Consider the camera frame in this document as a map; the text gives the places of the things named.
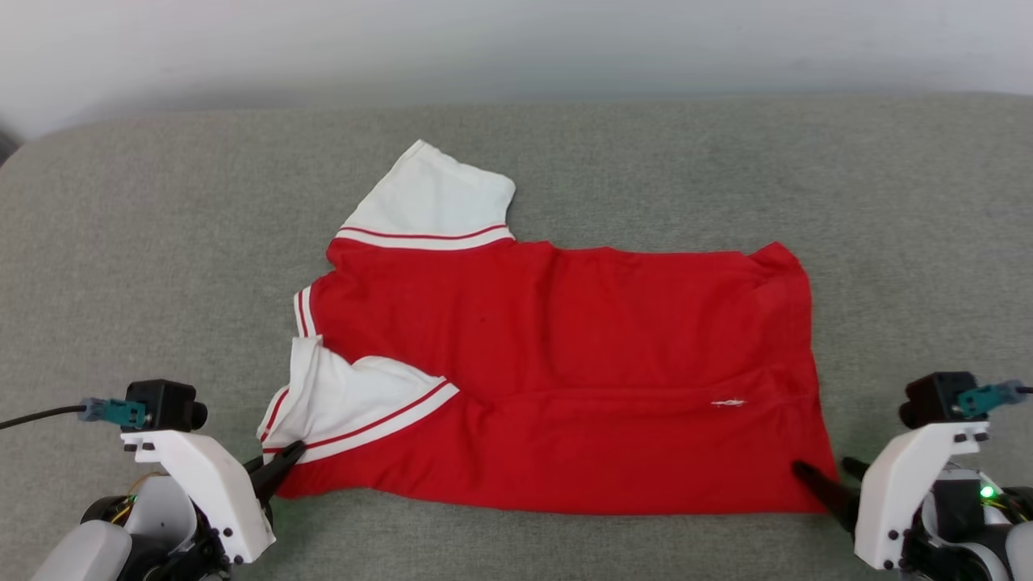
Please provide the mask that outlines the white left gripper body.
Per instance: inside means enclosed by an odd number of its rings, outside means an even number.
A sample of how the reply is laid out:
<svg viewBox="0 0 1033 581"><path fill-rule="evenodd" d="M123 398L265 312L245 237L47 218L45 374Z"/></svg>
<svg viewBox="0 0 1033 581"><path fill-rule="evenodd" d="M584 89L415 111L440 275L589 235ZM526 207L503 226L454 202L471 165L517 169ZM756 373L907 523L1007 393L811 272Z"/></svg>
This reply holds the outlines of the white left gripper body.
<svg viewBox="0 0 1033 581"><path fill-rule="evenodd" d="M250 565L274 544L276 537L249 473L216 439L174 430L122 433L119 437L126 445L136 445L136 462L158 463L165 468L210 525L232 530L223 541L230 558L242 558Z"/></svg>

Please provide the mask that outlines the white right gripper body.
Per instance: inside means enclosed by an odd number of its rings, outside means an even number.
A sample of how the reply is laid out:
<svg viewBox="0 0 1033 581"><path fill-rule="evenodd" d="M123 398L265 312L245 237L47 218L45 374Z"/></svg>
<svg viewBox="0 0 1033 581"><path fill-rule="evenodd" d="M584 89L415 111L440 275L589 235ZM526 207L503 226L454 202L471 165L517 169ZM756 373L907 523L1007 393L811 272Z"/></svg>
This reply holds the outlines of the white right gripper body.
<svg viewBox="0 0 1033 581"><path fill-rule="evenodd" d="M980 529L985 519L981 476L953 470L954 456L976 454L989 435L987 420L934 423L897 435L870 464L860 487L855 555L887 571L906 559L909 533L926 530L933 545Z"/></svg>

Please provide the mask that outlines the red polo shirt white sleeves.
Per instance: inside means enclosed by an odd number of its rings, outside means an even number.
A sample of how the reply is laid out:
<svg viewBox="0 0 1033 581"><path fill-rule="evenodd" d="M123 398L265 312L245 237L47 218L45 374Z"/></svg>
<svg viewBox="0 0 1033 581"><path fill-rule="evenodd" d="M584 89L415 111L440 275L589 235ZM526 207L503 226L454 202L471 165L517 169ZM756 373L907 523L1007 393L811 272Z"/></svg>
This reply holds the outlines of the red polo shirt white sleeves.
<svg viewBox="0 0 1033 581"><path fill-rule="evenodd" d="M364 488L588 515L821 512L834 473L803 265L519 241L509 177L418 140L295 294L256 430L284 499Z"/></svg>

